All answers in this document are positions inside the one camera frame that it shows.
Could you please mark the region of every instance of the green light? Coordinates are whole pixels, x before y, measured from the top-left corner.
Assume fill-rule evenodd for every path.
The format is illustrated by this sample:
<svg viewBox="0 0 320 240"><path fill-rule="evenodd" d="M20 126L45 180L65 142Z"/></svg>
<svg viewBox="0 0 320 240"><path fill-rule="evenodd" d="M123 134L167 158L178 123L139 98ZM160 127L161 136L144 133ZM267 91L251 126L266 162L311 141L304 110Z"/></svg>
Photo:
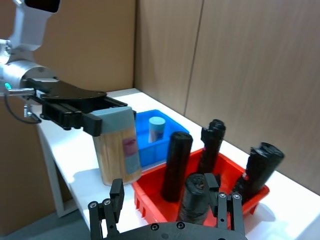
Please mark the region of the green light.
<svg viewBox="0 0 320 240"><path fill-rule="evenodd" d="M4 84L4 86L8 90L12 89L11 85L9 83L7 83L7 82Z"/></svg>

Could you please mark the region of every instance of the floor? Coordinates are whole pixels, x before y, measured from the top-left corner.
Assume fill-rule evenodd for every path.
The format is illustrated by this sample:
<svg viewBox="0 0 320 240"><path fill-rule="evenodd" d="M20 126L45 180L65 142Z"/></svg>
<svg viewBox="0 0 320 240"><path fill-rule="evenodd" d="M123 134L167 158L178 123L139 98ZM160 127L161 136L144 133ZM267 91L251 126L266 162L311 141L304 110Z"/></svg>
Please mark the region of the floor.
<svg viewBox="0 0 320 240"><path fill-rule="evenodd" d="M90 231L79 211L61 218L53 213L0 240L90 240Z"/></svg>

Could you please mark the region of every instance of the blue plastic bin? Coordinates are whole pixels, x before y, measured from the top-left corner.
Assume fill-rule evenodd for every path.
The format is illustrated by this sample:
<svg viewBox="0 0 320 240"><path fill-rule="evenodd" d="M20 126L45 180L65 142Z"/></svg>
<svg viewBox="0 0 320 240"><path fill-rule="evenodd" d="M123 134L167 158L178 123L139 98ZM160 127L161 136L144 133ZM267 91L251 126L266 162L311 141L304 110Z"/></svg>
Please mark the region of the blue plastic bin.
<svg viewBox="0 0 320 240"><path fill-rule="evenodd" d="M148 143L149 140L149 119L160 117L165 119L163 139ZM146 167L167 160L170 135L173 132L189 133L179 123L165 115L159 110L139 112L135 117L135 130L139 148L141 167Z"/></svg>

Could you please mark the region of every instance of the white table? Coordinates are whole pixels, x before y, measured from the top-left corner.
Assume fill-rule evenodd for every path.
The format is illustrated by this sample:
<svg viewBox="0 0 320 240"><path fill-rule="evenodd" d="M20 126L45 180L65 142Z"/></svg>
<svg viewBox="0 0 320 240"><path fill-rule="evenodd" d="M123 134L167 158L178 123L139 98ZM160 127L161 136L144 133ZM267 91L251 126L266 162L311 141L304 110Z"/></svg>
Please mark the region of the white table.
<svg viewBox="0 0 320 240"><path fill-rule="evenodd" d="M135 88L110 92L108 96L127 103L138 113L160 110L189 130L194 140L192 151L203 147L199 125ZM88 203L101 202L109 197L110 191L110 187L102 183L92 137L81 129L65 131L50 121L39 124L38 133L57 213L63 216L77 207L89 227ZM248 154L235 146L224 141L220 152L241 167L246 167ZM72 202L62 202L55 164L76 206ZM260 202L254 215L244 219L246 237L249 240L320 239L320 196L279 172L274 172L266 185L270 188L269 195ZM131 184L125 185L124 191L123 208L117 224L120 232L147 224L136 210Z"/></svg>

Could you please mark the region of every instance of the blue lid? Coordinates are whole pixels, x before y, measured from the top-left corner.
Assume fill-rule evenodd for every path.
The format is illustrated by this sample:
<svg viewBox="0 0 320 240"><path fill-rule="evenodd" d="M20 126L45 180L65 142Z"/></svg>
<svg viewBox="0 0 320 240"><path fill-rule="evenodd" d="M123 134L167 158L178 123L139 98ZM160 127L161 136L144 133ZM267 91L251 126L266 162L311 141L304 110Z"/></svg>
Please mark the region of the blue lid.
<svg viewBox="0 0 320 240"><path fill-rule="evenodd" d="M157 132L163 132L166 120L159 116L153 116L149 119L149 128Z"/></svg>
<svg viewBox="0 0 320 240"><path fill-rule="evenodd" d="M122 131L135 126L134 112L129 106L101 109L91 114L102 119L101 134Z"/></svg>

